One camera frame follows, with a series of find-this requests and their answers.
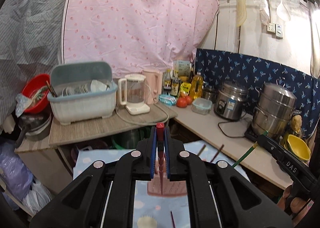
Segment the wall switch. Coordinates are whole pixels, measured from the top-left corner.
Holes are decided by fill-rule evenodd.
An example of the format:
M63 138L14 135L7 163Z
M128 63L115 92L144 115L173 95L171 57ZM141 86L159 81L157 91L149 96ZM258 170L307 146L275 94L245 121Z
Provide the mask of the wall switch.
M273 23L269 23L267 26L267 32L276 33L276 27Z
M282 26L279 24L276 24L276 38L283 39Z

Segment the pink electric kettle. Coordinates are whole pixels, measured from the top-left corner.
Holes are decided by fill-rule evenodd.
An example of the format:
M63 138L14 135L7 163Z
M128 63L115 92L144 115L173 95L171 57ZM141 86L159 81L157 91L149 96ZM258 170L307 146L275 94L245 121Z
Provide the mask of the pink electric kettle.
M145 102L155 104L162 91L162 73L156 69L144 69L142 74L146 76Z

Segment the hand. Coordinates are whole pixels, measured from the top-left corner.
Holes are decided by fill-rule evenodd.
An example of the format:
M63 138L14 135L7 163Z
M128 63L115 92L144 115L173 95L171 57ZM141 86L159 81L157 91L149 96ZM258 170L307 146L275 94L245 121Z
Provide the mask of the hand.
M285 207L285 201L286 198L290 195L290 191L291 191L291 186L287 187L284 192L283 195L281 197L281 199L279 200L279 202L277 203L277 205L284 210ZM299 197L296 197L292 200L291 204L290 204L290 208L292 213L296 214L300 211L301 208L303 208L303 206L306 204L306 201L302 200ZM294 219L293 219L293 225L296 226L301 219L306 215L306 213L308 212L308 207L306 206Z

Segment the navy blue fabric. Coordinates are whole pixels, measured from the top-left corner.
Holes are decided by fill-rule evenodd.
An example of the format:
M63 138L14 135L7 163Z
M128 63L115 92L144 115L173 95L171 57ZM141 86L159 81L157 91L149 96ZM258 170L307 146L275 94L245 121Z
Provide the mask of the navy blue fabric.
M302 128L309 137L320 117L319 80L297 69L262 58L219 50L197 49L196 72L200 71L204 81L217 88L224 81L237 81L249 89L246 112L252 114L257 104L255 87L264 82L279 84L297 97L296 109L302 111Z

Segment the white table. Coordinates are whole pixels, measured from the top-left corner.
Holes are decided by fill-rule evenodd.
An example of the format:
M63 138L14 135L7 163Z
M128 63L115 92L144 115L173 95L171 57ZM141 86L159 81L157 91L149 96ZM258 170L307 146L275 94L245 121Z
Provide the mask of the white table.
M172 106L171 109L178 114L175 118L178 123L215 148L220 148L224 144L222 152L234 160L238 160L253 144L252 141L246 138L226 137L218 128L218 123L224 120L215 115L213 108L207 115L194 113L192 106L188 106L187 108ZM252 116L246 115L239 122L222 124L221 128L229 136L242 136L251 120ZM263 148L255 148L241 162L241 165L281 189L285 189L292 184L289 175L279 168L275 159Z

